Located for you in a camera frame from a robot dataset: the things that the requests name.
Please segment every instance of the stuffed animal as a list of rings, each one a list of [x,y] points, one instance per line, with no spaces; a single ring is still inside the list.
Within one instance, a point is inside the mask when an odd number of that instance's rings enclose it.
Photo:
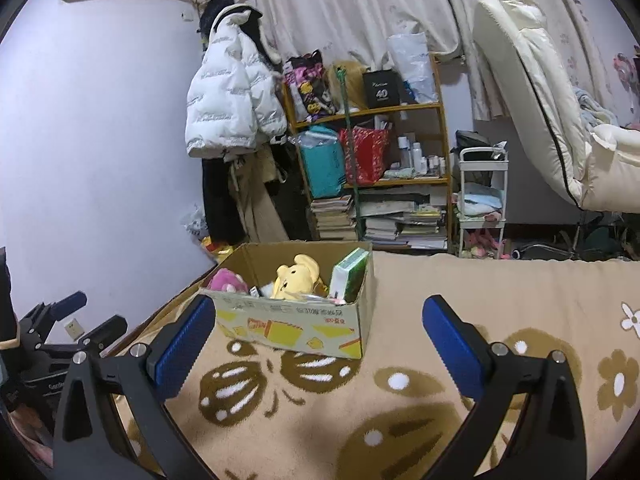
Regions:
[[[273,285],[272,300],[300,300],[296,294],[312,294],[320,277],[318,263],[306,254],[298,254],[291,267],[278,267],[278,277]]]
[[[237,292],[238,294],[248,294],[249,287],[242,279],[240,274],[236,274],[229,269],[220,269],[213,275],[213,278],[207,285],[209,290],[218,290],[220,292]]]

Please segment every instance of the red bag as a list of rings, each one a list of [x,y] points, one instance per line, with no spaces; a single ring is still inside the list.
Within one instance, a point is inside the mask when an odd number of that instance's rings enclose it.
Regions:
[[[351,156],[349,154],[349,134],[346,129],[340,131],[339,139],[344,151],[344,169],[347,182],[353,184]],[[353,149],[356,154],[359,185],[368,186],[373,184],[385,173],[384,155],[388,144],[388,130],[354,127]]]

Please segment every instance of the padded chair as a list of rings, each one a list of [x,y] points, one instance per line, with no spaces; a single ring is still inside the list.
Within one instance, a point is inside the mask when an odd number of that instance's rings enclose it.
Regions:
[[[640,132],[589,132],[535,0],[478,0],[474,39],[491,66],[525,153],[583,211],[640,213]]]

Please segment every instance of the white rolling cart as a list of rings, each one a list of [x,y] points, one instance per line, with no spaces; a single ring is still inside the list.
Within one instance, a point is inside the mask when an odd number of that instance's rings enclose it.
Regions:
[[[465,155],[477,152],[503,153],[504,160],[465,160]],[[467,229],[500,229],[498,240],[498,258],[502,256],[502,238],[507,212],[507,180],[509,170],[509,156],[503,148],[465,148],[460,152],[460,193],[458,195],[458,222],[460,224],[460,249],[458,256],[462,256],[464,246],[464,231]],[[491,187],[500,190],[502,199],[502,218],[495,222],[465,216],[465,171],[491,171]]]

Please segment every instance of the yellow plush toy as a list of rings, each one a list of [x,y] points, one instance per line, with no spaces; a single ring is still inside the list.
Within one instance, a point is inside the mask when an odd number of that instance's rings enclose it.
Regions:
[[[300,300],[296,294],[311,294],[320,277],[318,263],[306,254],[298,254],[291,267],[278,267],[278,277],[273,285],[272,300]]]

